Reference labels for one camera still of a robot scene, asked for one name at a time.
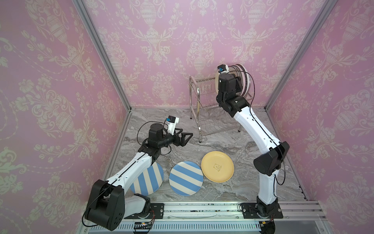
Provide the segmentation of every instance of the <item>vent grille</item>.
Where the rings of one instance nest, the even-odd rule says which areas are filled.
[[[114,231],[133,231],[134,222],[121,222]],[[90,233],[102,232],[105,228],[101,226],[92,227]],[[166,231],[261,231],[257,221],[169,221],[155,222],[152,232]]]

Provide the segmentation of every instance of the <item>cable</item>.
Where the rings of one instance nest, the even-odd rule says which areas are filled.
[[[246,71],[234,70],[234,71],[230,71],[230,72],[244,72],[244,73],[247,73],[251,77],[252,83],[253,83],[253,98],[252,98],[252,101],[249,105],[249,113],[251,114],[253,120],[256,121],[256,123],[259,125],[259,127],[264,131],[264,133],[273,141],[273,139],[268,135],[268,133],[262,128],[261,124],[259,122],[257,122],[257,120],[253,117],[253,114],[252,114],[252,111],[251,111],[252,103],[253,103],[253,100],[255,100],[255,95],[256,95],[255,81],[253,80],[253,77],[251,76],[251,74],[249,72],[246,72]]]
[[[137,142],[138,142],[139,145],[142,145],[142,144],[140,144],[139,139],[138,139],[139,132],[140,132],[141,128],[142,128],[144,125],[146,125],[147,123],[160,123],[160,124],[163,124],[163,125],[166,124],[165,122],[163,123],[163,122],[157,122],[157,121],[148,121],[148,122],[146,122],[145,124],[143,124],[143,125],[139,128],[139,130],[138,130],[138,134],[137,134]]]
[[[120,175],[120,176],[118,176],[118,178],[120,178],[132,165],[134,165],[134,163],[133,164],[131,164],[124,172],[122,172],[122,174]],[[95,227],[95,226],[98,226],[98,224],[96,224],[96,225],[86,225],[85,223],[84,223],[84,221],[83,221],[83,217],[85,216],[85,213],[87,212],[87,210],[88,210],[88,208],[101,196],[101,195],[103,195],[104,193],[105,193],[105,191],[106,190],[108,190],[109,189],[109,187],[110,186],[108,186],[104,191],[102,191],[91,203],[90,203],[90,205],[89,206],[87,206],[87,208],[86,208],[86,210],[83,212],[83,215],[82,215],[82,224],[83,224],[83,226],[85,226],[85,227],[88,227],[88,228],[90,228],[90,227]]]
[[[171,146],[169,145],[169,147],[170,147],[170,151],[169,151],[169,153],[170,153],[171,152]],[[167,153],[167,154],[169,154],[169,153]],[[167,155],[167,154],[160,154],[160,155],[164,156],[164,155]]]
[[[282,183],[279,183],[277,177],[275,177],[275,180],[277,181],[277,184],[279,185],[283,185],[284,181],[286,180],[286,164],[284,163],[284,160],[283,160],[283,170],[284,170],[284,177],[283,177]]]
[[[87,212],[87,210],[88,210],[88,208],[101,196],[101,195],[103,195],[104,193],[105,193],[105,191],[106,190],[108,190],[108,188],[109,188],[109,186],[104,190],[104,191],[102,191],[98,196],[97,196],[97,198],[95,198],[92,202],[91,202],[91,204],[89,205],[89,206],[87,206],[87,208],[86,208],[86,210],[83,212],[83,215],[82,215],[82,224],[83,224],[83,226],[85,226],[85,227],[88,227],[88,228],[91,228],[91,227],[96,227],[96,226],[98,226],[98,224],[95,224],[95,225],[86,225],[85,224],[85,222],[83,221],[83,217],[85,216],[85,213]]]
[[[274,197],[278,198],[277,195],[275,195],[275,180],[273,182],[273,194],[274,194]]]
[[[154,221],[155,221],[155,214],[154,214],[154,210],[150,210],[150,212],[152,212],[153,213],[153,217],[152,217],[152,219],[151,219],[151,221],[147,224],[147,225],[145,225],[145,226],[140,226],[140,227],[134,227],[134,233],[137,233],[137,230],[144,230],[144,229],[146,229],[145,227],[147,227],[149,224],[151,225],[150,226],[150,228],[148,229],[148,231],[145,233],[145,234],[147,234],[151,229],[152,229],[152,227],[153,227],[153,224],[154,224]]]
[[[263,224],[263,226],[262,226],[263,229],[261,229],[260,233],[262,233],[262,234],[273,234],[276,230],[274,219],[272,221],[266,221],[266,224],[268,226],[266,226],[266,228],[265,228],[265,225]]]
[[[240,210],[241,212],[243,212],[243,210],[241,209],[241,207],[242,207],[242,205],[239,206],[239,210]],[[254,212],[255,212],[255,213],[258,212],[258,209],[257,209],[256,207],[248,206],[248,209],[249,209],[250,211],[252,211],[252,212],[253,212],[252,209],[254,209]]]

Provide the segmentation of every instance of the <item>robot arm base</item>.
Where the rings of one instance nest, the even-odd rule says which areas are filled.
[[[133,214],[137,214],[138,217],[144,218],[148,215],[151,209],[151,199],[147,196],[137,193],[134,194],[134,196],[132,196],[131,198],[125,199],[125,207],[125,218]]]
[[[273,218],[276,219],[282,219],[283,214],[281,211],[281,208],[278,204],[278,198],[273,201],[271,204],[265,204],[259,199],[257,196],[257,209],[258,209],[258,214],[262,216],[263,218],[267,218],[269,216],[273,216]]]
[[[92,204],[87,207],[85,218],[113,231],[125,214],[125,191],[121,186],[115,187],[108,184],[108,181],[97,180],[88,199],[88,204],[90,203]]]

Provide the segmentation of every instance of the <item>yellow plate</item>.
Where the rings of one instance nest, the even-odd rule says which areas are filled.
[[[227,154],[220,151],[212,151],[203,157],[201,170],[209,180],[222,183],[233,176],[234,164]]]

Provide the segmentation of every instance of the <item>plate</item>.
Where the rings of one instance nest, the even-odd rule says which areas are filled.
[[[241,92],[236,93],[236,95],[243,96],[244,91],[245,91],[245,77],[243,76],[243,73],[240,72],[241,71],[240,67],[238,67],[236,64],[232,65],[232,67],[234,68],[234,71],[236,71],[236,72],[233,72],[233,73],[237,73],[236,76],[238,76],[240,78],[240,82],[241,82],[241,85],[242,85]]]
[[[174,192],[182,196],[190,196],[200,190],[204,176],[200,167],[190,161],[177,163],[171,169],[169,184]]]
[[[248,93],[248,90],[249,90],[249,75],[246,73],[246,69],[243,65],[237,63],[236,64],[238,67],[239,67],[239,70],[242,71],[241,74],[242,74],[242,78],[243,78],[243,92],[242,92],[242,96],[245,98],[246,94]]]
[[[234,163],[227,154],[220,151],[212,151],[203,157],[201,169],[209,180],[223,183],[233,176]]]
[[[163,170],[160,164],[153,163],[145,169],[140,176],[132,183],[130,189],[133,193],[148,196],[159,189],[163,181]]]
[[[218,79],[219,79],[219,76],[220,76],[220,73],[218,71],[216,71],[215,72],[214,84],[215,84],[215,91],[217,92],[217,94],[218,94]]]

